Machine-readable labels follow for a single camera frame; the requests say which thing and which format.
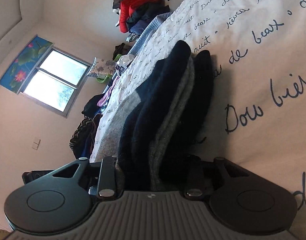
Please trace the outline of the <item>grey and navy knit sweater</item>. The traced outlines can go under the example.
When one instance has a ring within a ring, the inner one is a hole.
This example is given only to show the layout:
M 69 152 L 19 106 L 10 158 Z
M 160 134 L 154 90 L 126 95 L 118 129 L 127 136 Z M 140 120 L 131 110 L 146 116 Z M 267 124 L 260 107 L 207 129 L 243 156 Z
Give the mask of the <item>grey and navy knit sweater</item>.
M 113 158 L 118 191 L 174 191 L 207 187 L 208 165 L 193 154 L 213 95 L 206 49 L 193 56 L 178 41 L 111 117 L 98 157 Z

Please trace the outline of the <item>striped black blue clothes pile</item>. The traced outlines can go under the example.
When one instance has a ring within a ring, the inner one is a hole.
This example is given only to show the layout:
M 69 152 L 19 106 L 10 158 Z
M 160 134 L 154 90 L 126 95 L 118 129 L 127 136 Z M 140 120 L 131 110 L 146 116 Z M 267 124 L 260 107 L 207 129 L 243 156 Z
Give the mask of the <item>striped black blue clothes pile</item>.
M 90 158 L 95 144 L 97 129 L 109 100 L 110 95 L 99 94 L 93 96 L 84 106 L 81 112 L 84 118 L 69 141 L 69 147 L 76 159 L 81 157 Z

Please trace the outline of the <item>pink purple garment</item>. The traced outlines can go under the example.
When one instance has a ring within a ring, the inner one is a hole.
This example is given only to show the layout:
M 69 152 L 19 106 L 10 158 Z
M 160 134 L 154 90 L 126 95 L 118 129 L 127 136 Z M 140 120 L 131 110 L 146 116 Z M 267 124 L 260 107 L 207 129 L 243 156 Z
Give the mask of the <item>pink purple garment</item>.
M 113 88 L 115 87 L 116 83 L 119 81 L 120 77 L 117 76 L 114 80 L 112 85 L 109 87 L 109 89 L 107 90 L 107 92 L 105 92 L 103 98 L 101 98 L 98 103 L 97 106 L 98 107 L 102 107 L 106 102 L 109 101 L 110 95 L 112 93 Z

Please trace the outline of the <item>lotus flower roller blind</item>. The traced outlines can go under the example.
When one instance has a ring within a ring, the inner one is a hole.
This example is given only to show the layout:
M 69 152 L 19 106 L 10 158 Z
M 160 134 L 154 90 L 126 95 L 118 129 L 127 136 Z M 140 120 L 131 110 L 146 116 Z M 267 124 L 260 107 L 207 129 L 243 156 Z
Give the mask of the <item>lotus flower roller blind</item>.
M 52 42 L 35 35 L 4 72 L 0 85 L 18 94 L 34 67 L 52 46 Z

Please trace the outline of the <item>floral white pillow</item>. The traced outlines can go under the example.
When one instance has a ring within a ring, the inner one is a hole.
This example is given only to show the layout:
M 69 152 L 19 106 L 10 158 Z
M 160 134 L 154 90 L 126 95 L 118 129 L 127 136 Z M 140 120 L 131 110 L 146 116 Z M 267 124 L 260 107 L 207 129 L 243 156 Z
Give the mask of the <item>floral white pillow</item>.
M 113 60 L 104 60 L 95 57 L 87 76 L 105 79 L 107 76 L 112 76 L 115 73 L 115 65 L 116 62 Z

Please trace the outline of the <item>white plastic bag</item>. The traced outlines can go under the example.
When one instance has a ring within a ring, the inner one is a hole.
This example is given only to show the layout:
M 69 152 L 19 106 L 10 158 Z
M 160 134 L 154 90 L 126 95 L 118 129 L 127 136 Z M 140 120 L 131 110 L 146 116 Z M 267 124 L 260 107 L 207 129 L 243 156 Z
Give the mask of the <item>white plastic bag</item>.
M 122 74 L 126 71 L 128 66 L 132 63 L 135 56 L 132 54 L 122 55 L 117 63 L 116 63 L 116 71 L 118 73 L 118 76 L 122 76 Z

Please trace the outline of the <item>white quilt with script print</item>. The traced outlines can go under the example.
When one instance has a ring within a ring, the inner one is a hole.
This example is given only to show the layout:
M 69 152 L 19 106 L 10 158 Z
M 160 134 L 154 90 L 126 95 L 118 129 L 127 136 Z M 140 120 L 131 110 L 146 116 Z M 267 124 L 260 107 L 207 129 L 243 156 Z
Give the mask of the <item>white quilt with script print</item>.
M 291 231 L 306 239 L 306 0 L 183 0 L 113 89 L 90 159 L 129 96 L 178 40 L 211 53 L 214 96 L 193 153 L 221 156 L 295 195 Z

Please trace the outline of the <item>light blue quilted blanket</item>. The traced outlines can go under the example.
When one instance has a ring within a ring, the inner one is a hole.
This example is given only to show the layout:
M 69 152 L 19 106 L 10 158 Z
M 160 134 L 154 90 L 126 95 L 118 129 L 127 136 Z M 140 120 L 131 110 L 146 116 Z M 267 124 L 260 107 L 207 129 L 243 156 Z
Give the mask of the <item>light blue quilted blanket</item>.
M 137 39 L 135 44 L 129 50 L 128 55 L 137 56 L 140 53 L 140 51 L 145 47 L 145 45 L 150 40 L 152 35 L 163 24 L 163 22 L 170 17 L 171 14 L 172 14 L 171 12 L 167 12 L 164 14 L 157 15 L 144 29 L 140 37 Z

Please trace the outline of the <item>red jacket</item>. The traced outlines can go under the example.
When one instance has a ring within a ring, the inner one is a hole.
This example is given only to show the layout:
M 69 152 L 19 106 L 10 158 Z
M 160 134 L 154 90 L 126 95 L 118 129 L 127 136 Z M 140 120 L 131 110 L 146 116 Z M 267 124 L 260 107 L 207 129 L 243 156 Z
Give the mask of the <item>red jacket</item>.
M 123 0 L 120 3 L 119 13 L 119 29 L 122 33 L 127 33 L 128 28 L 126 20 L 138 9 L 141 5 L 148 2 L 160 2 L 161 0 Z

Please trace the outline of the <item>white wall switch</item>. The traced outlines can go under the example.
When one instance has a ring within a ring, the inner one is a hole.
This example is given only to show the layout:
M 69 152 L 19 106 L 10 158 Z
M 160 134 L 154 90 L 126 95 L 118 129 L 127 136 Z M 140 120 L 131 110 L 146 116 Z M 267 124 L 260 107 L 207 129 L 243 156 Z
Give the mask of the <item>white wall switch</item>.
M 40 142 L 41 142 L 41 139 L 35 137 L 35 138 L 33 139 L 32 148 L 33 148 L 34 150 L 38 150 L 39 145 L 40 145 Z

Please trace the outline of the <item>aluminium frame window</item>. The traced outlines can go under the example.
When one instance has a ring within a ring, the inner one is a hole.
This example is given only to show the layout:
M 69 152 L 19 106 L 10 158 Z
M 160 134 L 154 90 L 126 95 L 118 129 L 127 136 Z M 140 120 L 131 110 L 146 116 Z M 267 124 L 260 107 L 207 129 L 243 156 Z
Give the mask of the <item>aluminium frame window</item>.
M 66 118 L 89 70 L 90 63 L 53 47 L 33 67 L 19 93 Z

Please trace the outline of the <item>dark clothes heap by wall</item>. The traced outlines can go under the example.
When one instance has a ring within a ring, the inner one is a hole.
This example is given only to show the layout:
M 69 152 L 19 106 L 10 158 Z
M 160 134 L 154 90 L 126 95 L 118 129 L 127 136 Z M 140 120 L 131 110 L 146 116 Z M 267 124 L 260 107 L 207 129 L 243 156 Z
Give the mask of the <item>dark clothes heap by wall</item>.
M 112 11 L 119 16 L 116 27 L 127 34 L 126 42 L 136 41 L 145 28 L 161 14 L 175 11 L 183 0 L 113 0 Z

